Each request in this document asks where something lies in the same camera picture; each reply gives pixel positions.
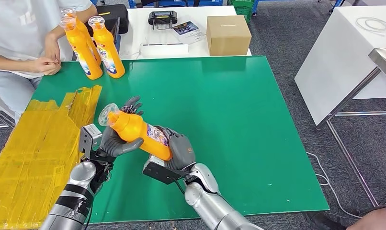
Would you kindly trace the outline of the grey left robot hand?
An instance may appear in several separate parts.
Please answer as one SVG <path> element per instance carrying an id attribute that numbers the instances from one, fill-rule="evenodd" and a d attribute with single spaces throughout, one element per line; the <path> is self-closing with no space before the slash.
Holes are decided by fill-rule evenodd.
<path id="1" fill-rule="evenodd" d="M 138 111 L 138 109 L 142 106 L 142 102 L 139 102 L 139 100 L 140 95 L 129 98 L 120 108 L 120 111 L 128 114 L 142 115 L 144 111 Z M 137 150 L 141 147 L 143 142 L 144 140 L 142 138 L 137 138 L 130 142 L 124 141 L 119 137 L 116 131 L 108 126 L 102 134 L 100 149 L 106 152 L 108 156 L 118 157 Z"/>

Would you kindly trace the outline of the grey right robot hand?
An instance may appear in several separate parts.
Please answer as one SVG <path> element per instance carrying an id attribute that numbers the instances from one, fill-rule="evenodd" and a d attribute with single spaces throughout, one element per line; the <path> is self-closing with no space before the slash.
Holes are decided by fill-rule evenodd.
<path id="1" fill-rule="evenodd" d="M 196 163 L 195 152 L 190 140 L 168 127 L 155 126 L 163 132 L 168 140 L 172 158 L 165 162 L 167 168 L 173 170 L 183 170 L 184 168 Z"/>

